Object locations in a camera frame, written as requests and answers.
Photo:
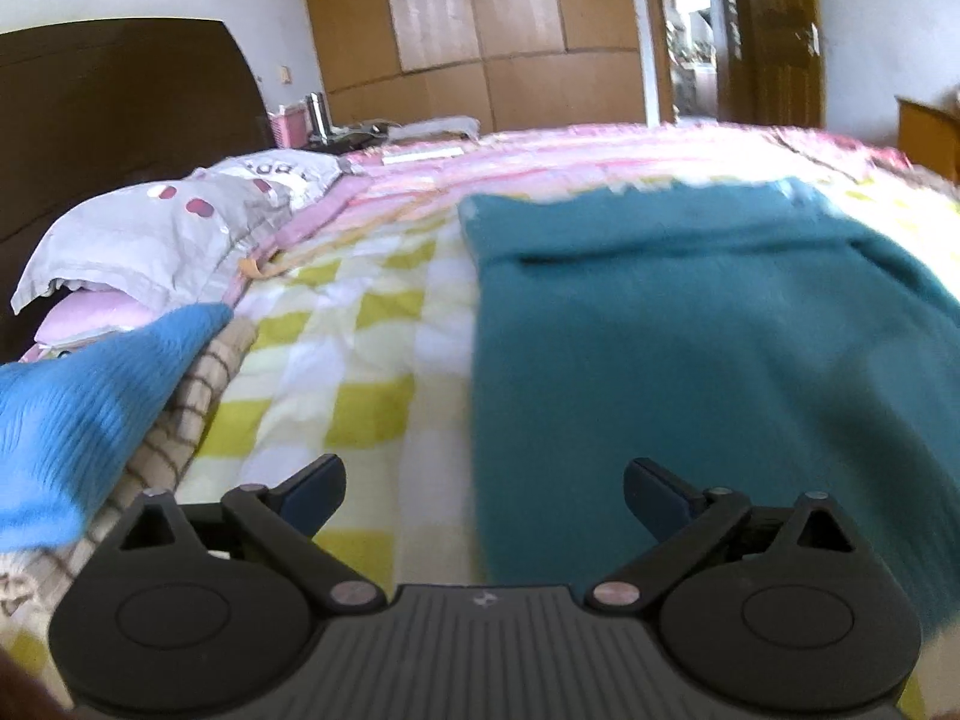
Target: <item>screw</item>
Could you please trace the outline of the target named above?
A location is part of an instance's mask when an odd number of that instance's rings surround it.
[[[605,607],[628,607],[640,600],[640,589],[628,581],[603,581],[594,587],[593,597]]]
[[[376,586],[368,581],[341,581],[330,590],[330,598],[342,607],[363,607],[376,596]]]

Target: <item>blue knit sweater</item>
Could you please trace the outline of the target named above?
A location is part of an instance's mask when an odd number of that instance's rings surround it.
[[[488,579],[583,589],[651,546],[621,478],[828,490],[934,630],[960,611],[960,306],[802,185],[461,206]]]
[[[231,316],[220,303],[187,306],[59,360],[0,367],[0,552],[83,534]]]

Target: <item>pink pillow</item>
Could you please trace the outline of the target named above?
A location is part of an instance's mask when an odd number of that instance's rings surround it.
[[[34,340],[52,346],[65,338],[107,327],[125,330],[142,327],[157,316],[157,312],[120,290],[77,290],[50,309],[43,324],[37,329]]]

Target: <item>wooden door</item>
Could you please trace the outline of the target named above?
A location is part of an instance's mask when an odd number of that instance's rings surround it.
[[[717,119],[721,122],[737,121],[733,110],[733,79],[736,62],[731,57],[730,26],[726,0],[710,0],[710,22],[713,26],[713,46],[717,59]]]
[[[749,4],[741,25],[755,65],[756,124],[823,126],[824,69],[816,0],[738,0]]]
[[[721,119],[724,122],[752,124],[755,120],[755,67],[744,46],[743,20],[747,18],[739,0],[710,0],[719,7],[724,50],[717,50],[717,73],[726,79],[721,88]]]

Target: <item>door handle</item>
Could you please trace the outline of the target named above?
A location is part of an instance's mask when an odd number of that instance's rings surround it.
[[[806,42],[806,49],[810,56],[820,56],[820,30],[817,25],[812,23],[808,29],[801,29],[794,32],[797,40]]]

